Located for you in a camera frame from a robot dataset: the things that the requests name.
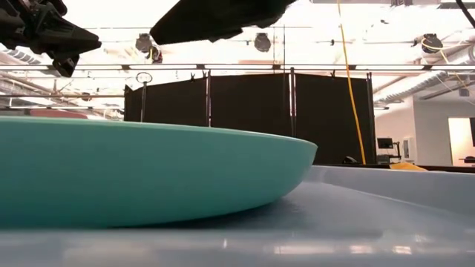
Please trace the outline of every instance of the black partition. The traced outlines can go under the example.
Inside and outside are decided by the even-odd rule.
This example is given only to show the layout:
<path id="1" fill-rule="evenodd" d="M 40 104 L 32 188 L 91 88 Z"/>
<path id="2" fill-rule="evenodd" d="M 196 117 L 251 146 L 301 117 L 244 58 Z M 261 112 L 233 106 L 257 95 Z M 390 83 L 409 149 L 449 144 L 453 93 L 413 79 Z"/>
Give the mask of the black partition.
<path id="1" fill-rule="evenodd" d="M 211 124 L 291 135 L 289 74 L 212 76 Z"/>
<path id="2" fill-rule="evenodd" d="M 140 121 L 142 94 L 125 86 L 125 121 Z M 206 117 L 206 79 L 147 87 L 144 122 L 208 126 Z"/>
<path id="3" fill-rule="evenodd" d="M 370 81 L 351 79 L 367 163 L 376 163 Z M 296 135 L 318 145 L 315 164 L 361 162 L 347 78 L 295 74 Z"/>

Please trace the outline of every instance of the computer monitor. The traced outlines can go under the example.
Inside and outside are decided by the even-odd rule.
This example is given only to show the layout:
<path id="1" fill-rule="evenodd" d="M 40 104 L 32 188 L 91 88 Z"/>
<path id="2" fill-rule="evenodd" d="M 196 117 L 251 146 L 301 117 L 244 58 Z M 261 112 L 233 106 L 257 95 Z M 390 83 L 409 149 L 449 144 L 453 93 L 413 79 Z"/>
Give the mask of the computer monitor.
<path id="1" fill-rule="evenodd" d="M 378 138 L 378 148 L 379 149 L 393 149 L 393 139 L 392 138 Z"/>

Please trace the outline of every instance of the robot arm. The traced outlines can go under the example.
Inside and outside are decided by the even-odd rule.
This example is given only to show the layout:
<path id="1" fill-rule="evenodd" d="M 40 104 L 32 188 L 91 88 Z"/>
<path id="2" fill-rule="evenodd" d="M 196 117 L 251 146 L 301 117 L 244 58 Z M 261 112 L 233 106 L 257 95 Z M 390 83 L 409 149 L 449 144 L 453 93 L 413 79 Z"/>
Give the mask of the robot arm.
<path id="1" fill-rule="evenodd" d="M 46 53 L 62 76 L 71 77 L 79 55 L 101 47 L 99 37 L 62 17 L 62 0 L 0 0 L 0 43 Z"/>

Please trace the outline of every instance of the turquoise plate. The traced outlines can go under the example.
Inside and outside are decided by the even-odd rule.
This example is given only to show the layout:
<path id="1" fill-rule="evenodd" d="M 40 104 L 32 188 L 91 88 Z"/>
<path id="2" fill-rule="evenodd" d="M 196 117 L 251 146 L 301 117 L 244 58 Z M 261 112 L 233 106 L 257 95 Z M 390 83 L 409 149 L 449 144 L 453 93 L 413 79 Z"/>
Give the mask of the turquoise plate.
<path id="1" fill-rule="evenodd" d="M 103 228 L 228 214 L 289 193 L 316 145 L 262 133 L 0 117 L 0 227 Z"/>

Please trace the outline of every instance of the yellow object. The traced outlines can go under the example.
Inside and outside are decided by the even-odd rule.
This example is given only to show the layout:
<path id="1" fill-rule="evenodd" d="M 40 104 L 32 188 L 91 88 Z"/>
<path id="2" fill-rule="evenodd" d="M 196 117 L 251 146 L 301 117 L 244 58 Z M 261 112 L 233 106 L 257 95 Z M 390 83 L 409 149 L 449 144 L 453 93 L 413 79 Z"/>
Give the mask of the yellow object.
<path id="1" fill-rule="evenodd" d="M 402 170 L 402 171 L 428 171 L 424 168 L 415 166 L 414 164 L 410 164 L 408 162 L 396 163 L 389 165 L 391 170 Z"/>
<path id="2" fill-rule="evenodd" d="M 341 40 L 343 42 L 344 63 L 347 66 L 348 90 L 350 91 L 351 106 L 353 108 L 353 115 L 355 116 L 356 131 L 358 131 L 358 140 L 359 140 L 359 147 L 361 150 L 361 159 L 363 161 L 363 165 L 366 165 L 366 156 L 364 155 L 363 139 L 361 138 L 361 130 L 359 127 L 358 113 L 356 112 L 355 99 L 353 98 L 353 88 L 351 86 L 350 67 L 348 65 L 348 55 L 347 55 L 347 45 L 344 40 L 343 22 L 341 21 L 340 0 L 336 0 L 336 4 L 338 5 L 338 14 L 340 16 L 340 30 L 341 30 Z"/>

